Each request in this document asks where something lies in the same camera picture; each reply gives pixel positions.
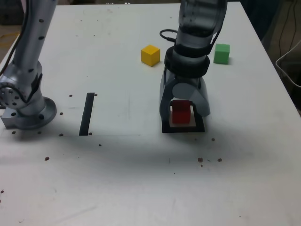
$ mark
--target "black square base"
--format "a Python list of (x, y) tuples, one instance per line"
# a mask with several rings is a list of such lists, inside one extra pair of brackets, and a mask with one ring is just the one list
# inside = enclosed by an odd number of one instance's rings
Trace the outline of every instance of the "black square base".
[(195, 127), (170, 127), (169, 121), (162, 120), (162, 133), (199, 133), (205, 132), (205, 126), (203, 122), (203, 117), (200, 116), (197, 112), (195, 105), (190, 102), (190, 105), (193, 107), (194, 120), (196, 122)]

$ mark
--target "white table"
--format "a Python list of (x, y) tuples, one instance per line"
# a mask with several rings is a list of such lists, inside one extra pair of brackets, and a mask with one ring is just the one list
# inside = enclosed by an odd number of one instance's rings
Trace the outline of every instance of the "white table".
[[(1, 226), (301, 225), (301, 120), (240, 3), (217, 41), (231, 65), (204, 76), (207, 132), (161, 133), (172, 43), (158, 33), (178, 28), (179, 6), (57, 7), (40, 61), (63, 115), (14, 135), (0, 123)], [(153, 68), (140, 62), (149, 44)], [(93, 134), (79, 137), (87, 92)]]

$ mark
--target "red cube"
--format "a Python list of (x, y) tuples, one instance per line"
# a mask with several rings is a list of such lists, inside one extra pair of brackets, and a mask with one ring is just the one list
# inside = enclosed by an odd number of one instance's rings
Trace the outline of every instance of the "red cube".
[(173, 100), (172, 102), (172, 123), (189, 124), (190, 123), (190, 101)]

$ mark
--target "cube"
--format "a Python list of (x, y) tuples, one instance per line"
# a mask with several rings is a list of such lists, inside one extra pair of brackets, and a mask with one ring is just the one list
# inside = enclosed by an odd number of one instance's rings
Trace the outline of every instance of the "cube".
[(141, 62), (153, 67), (160, 61), (160, 49), (155, 46), (147, 46), (141, 49)]
[(190, 123), (190, 101), (173, 100), (172, 104), (172, 123), (189, 124)]
[(227, 65), (229, 63), (230, 45), (216, 44), (214, 63)]

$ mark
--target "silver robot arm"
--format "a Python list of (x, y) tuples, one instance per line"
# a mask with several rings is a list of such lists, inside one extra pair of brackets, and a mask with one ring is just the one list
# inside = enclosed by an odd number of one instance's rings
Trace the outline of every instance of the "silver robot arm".
[[(0, 102), (6, 106), (2, 121), (8, 129), (38, 128), (56, 115), (55, 103), (42, 96), (38, 61), (56, 4), (57, 0), (26, 0), (21, 34), (0, 72)], [(207, 55), (222, 28), (226, 9), (227, 0), (181, 1), (179, 30), (174, 46), (166, 52), (160, 87), (162, 123), (169, 124), (174, 97), (190, 100), (199, 117), (210, 114), (202, 76), (209, 67)]]
[(42, 96), (38, 61), (56, 4), (57, 0), (26, 0), (22, 31), (0, 72), (0, 102), (6, 106), (2, 121), (8, 129), (35, 129), (56, 115), (55, 103)]
[(227, 0), (182, 0), (179, 29), (174, 46), (165, 56), (160, 86), (162, 129), (168, 128), (173, 98), (190, 100), (199, 130), (202, 117), (210, 114), (206, 85), (202, 78), (208, 70), (208, 54), (222, 29)]

